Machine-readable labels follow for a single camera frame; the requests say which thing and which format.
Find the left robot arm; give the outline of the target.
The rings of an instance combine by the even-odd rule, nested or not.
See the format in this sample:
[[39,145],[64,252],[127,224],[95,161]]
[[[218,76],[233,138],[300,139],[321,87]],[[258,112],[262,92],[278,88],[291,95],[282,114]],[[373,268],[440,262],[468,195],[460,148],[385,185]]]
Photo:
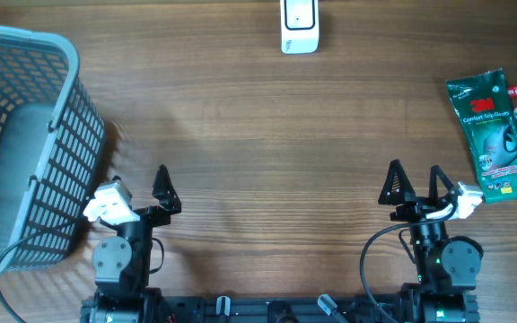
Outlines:
[[153,181],[156,205],[134,209],[132,194],[119,176],[100,184],[83,215],[100,223],[116,235],[102,240],[93,250],[92,264],[97,286],[94,296],[82,302],[83,323],[175,322],[176,315],[159,288],[150,288],[153,244],[162,242],[153,229],[171,223],[181,212],[180,199],[171,183],[168,169],[160,165]]

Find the green 3M gloves packet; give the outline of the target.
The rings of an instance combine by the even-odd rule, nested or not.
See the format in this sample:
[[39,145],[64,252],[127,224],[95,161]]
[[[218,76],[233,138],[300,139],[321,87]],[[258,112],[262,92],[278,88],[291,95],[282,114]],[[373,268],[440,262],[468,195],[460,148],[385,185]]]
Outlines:
[[517,199],[517,121],[504,71],[447,80],[445,87],[485,201]]

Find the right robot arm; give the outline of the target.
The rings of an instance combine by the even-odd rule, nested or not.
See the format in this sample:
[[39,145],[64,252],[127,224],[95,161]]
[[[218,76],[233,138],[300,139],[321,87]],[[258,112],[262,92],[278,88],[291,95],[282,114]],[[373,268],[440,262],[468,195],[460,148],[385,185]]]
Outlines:
[[482,204],[476,185],[452,183],[442,169],[430,170],[427,196],[417,196],[401,162],[390,162],[378,203],[394,205],[393,222],[407,225],[418,282],[405,283],[390,305],[381,305],[392,322],[480,321],[477,286],[484,250],[466,236],[451,237],[446,223],[464,220]]

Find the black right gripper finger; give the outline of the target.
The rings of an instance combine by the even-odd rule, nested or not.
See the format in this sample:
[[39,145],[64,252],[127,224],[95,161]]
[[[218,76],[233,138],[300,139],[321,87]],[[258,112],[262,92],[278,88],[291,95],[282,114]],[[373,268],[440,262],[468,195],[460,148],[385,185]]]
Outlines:
[[443,172],[439,165],[434,165],[430,169],[430,180],[429,180],[429,191],[428,197],[436,200],[439,198],[438,195],[438,182],[441,182],[443,186],[450,192],[454,188],[454,184]]
[[387,177],[378,198],[379,205],[402,205],[415,202],[413,189],[399,159],[390,162]]

